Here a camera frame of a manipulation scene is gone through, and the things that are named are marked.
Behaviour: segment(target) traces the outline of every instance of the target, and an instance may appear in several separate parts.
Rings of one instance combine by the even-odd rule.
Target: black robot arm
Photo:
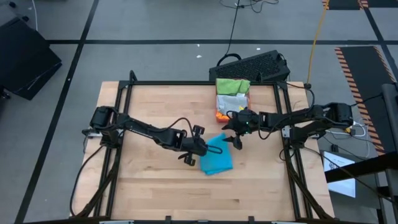
[[[131,118],[128,114],[119,113],[113,107],[97,107],[90,126],[102,134],[101,145],[115,148],[120,145],[119,136],[124,131],[131,131],[141,136],[154,140],[156,144],[164,149],[176,152],[186,152],[178,159],[184,158],[184,163],[194,166],[195,160],[192,155],[204,156],[208,146],[200,137],[205,132],[203,127],[195,125],[187,137],[186,130],[168,128],[156,128],[150,124]]]
[[[319,137],[322,137],[327,129],[345,129],[353,125],[351,107],[345,103],[313,105],[311,108],[286,114],[267,112],[257,114],[245,108],[240,112],[230,111],[228,115],[230,119],[223,129],[232,129],[235,131],[236,136],[231,136],[225,141],[232,142],[237,149],[242,149],[240,136],[251,134],[255,131],[259,133],[260,131],[267,131],[270,134],[274,131],[282,130],[283,136],[289,139],[291,146],[301,148],[310,136],[318,134]],[[307,121],[312,122],[302,128],[290,127]]]

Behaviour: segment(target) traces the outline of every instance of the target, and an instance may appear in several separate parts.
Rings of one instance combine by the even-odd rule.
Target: yellow-green towel
[[[217,78],[216,87],[218,95],[235,96],[237,93],[248,93],[249,80],[233,80],[229,78]]]

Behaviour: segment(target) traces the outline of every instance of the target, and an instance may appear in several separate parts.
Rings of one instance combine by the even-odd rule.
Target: hazard tape
[[[322,0],[322,6],[325,7],[327,0]]]
[[[351,74],[351,70],[347,64],[347,61],[344,58],[343,52],[339,47],[335,48],[335,52],[337,54],[338,61],[341,65],[341,69],[343,69],[344,76],[348,82],[349,88],[351,89],[351,93],[353,94],[355,102],[357,102],[357,107],[359,109],[359,113],[361,114],[362,118],[364,119],[364,123],[368,126],[368,134],[369,137],[376,148],[377,154],[384,155],[384,148],[381,144],[379,135],[377,134],[376,128],[373,126],[373,122],[371,117],[369,116],[368,109],[366,109],[365,104],[363,104],[363,99],[361,94],[359,93],[358,87],[356,86],[355,79]]]
[[[392,75],[392,73],[388,69],[386,61],[384,60],[383,56],[381,55],[379,49],[377,47],[375,47],[375,46],[373,46],[373,47],[376,50],[376,53],[379,55],[379,58],[380,58],[381,62],[383,63],[384,68],[386,69],[386,72],[387,72],[388,76],[390,76],[391,81],[393,81],[394,83],[397,82],[396,78]]]
[[[361,9],[369,7],[368,0],[358,0],[358,4]]]

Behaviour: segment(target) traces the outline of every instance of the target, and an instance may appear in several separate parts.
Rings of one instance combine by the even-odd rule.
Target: wooden tabletop
[[[97,105],[114,106],[117,86],[118,82],[103,82]],[[290,86],[289,96],[293,110],[308,107],[303,89]],[[271,86],[251,86],[250,97],[253,111],[276,112]],[[285,109],[282,91],[280,97]],[[219,135],[223,126],[216,122],[215,105],[215,86],[136,85],[132,88],[129,115],[159,128],[186,117],[192,125],[205,127],[206,140]],[[180,122],[175,128],[188,129],[188,126]],[[283,148],[280,132],[272,133],[265,141],[257,133],[241,139],[242,150],[230,145],[233,170],[207,176],[198,166],[190,167],[177,160],[180,153],[126,132],[112,219],[164,220],[171,215],[173,220],[233,221],[248,220],[248,216],[257,221],[294,220],[287,171],[279,159]],[[99,147],[99,142],[99,138],[88,141],[84,160]],[[305,145],[318,150],[316,140],[309,139]],[[81,173],[73,201],[75,212],[82,210],[98,188],[104,152],[103,149],[89,161]],[[302,150],[302,161],[309,191],[333,216],[320,157]],[[302,194],[298,188],[297,192],[301,216],[305,217]],[[107,197],[106,192],[101,214]]]

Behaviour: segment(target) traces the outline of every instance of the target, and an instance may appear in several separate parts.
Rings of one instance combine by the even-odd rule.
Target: blue cloth
[[[227,171],[233,168],[232,166],[232,156],[229,152],[228,143],[223,141],[226,138],[225,133],[220,134],[210,140],[208,140],[207,145],[216,146],[223,150],[223,153],[216,154],[212,152],[207,152],[205,156],[200,158],[200,169],[206,175],[218,174],[223,171]],[[215,149],[209,147],[210,150],[219,151],[219,149]]]

